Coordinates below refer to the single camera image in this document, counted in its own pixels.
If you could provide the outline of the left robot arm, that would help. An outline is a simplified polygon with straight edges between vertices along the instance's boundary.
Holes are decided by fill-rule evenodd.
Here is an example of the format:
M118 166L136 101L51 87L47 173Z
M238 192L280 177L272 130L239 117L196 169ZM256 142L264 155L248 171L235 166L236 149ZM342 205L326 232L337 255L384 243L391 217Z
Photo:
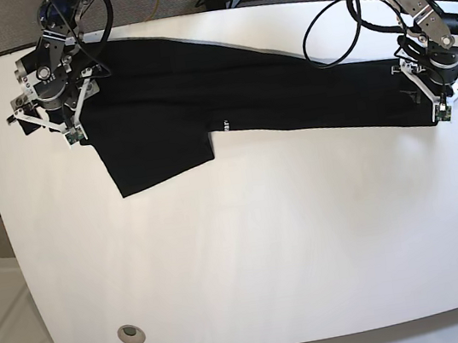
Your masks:
M342 0L358 31L396 33L396 72L404 74L432 103L442 121L458 105L458 14L444 12L433 0L380 0L395 12L397 25L379 27L362 18L361 0Z

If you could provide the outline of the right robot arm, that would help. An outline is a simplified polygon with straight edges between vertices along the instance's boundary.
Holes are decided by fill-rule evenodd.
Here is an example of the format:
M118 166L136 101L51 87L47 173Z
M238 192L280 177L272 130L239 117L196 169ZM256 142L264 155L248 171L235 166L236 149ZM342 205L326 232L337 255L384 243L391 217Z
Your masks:
M13 101L8 123L29 135L39 128L61 133L68 144L88 136L81 123L84 101L99 92L98 80L112 71L99 60L113 26L113 7L102 0L107 21L93 47L84 40L82 17L92 0L43 0L38 10L42 34L35 49L16 63L21 93Z

